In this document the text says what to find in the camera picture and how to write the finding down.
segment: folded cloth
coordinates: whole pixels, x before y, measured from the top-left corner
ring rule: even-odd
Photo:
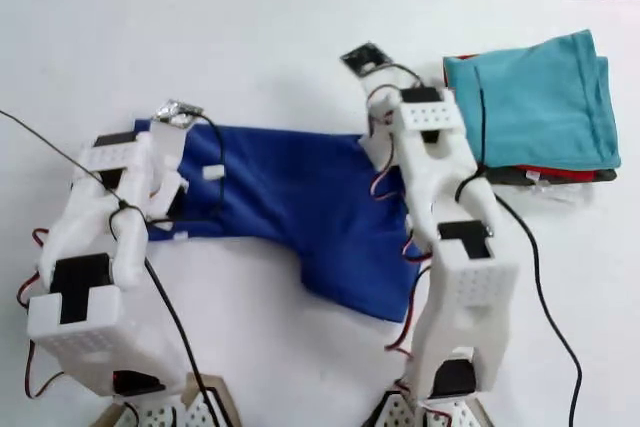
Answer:
[[[488,166],[620,166],[607,59],[596,56],[588,30],[525,49],[448,57],[444,65],[476,159],[484,91]]]
[[[136,131],[148,130],[136,122]],[[416,267],[403,260],[406,209],[402,196],[376,202],[369,185],[376,172],[355,135],[220,127],[225,146],[224,207],[212,215],[219,181],[202,167],[219,162],[209,125],[187,134],[178,168],[189,181],[171,232],[152,229],[151,240],[190,237],[260,237],[300,257],[302,283],[311,292],[359,312],[401,322]],[[392,170],[380,193],[401,191]]]

